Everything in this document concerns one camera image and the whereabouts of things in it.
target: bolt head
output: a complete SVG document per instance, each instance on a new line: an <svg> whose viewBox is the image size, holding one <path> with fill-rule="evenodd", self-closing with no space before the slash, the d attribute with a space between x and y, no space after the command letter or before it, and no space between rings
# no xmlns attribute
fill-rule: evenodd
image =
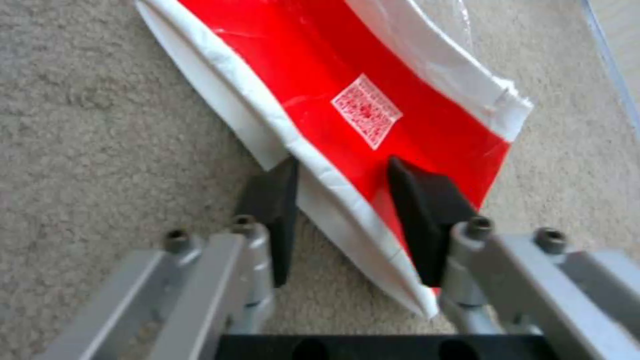
<svg viewBox="0 0 640 360"><path fill-rule="evenodd" d="M552 227L541 227L536 231L534 241L547 254L562 254L566 250L567 239L562 231Z"/></svg>
<svg viewBox="0 0 640 360"><path fill-rule="evenodd" d="M236 215L231 221L231 232L248 234L255 228L255 218L251 215Z"/></svg>
<svg viewBox="0 0 640 360"><path fill-rule="evenodd" d="M169 231L164 236L163 247L171 254L179 254L189 248L189 234L182 229Z"/></svg>
<svg viewBox="0 0 640 360"><path fill-rule="evenodd" d="M488 217L475 216L469 219L465 229L466 235L473 239L486 240L493 232L493 222Z"/></svg>

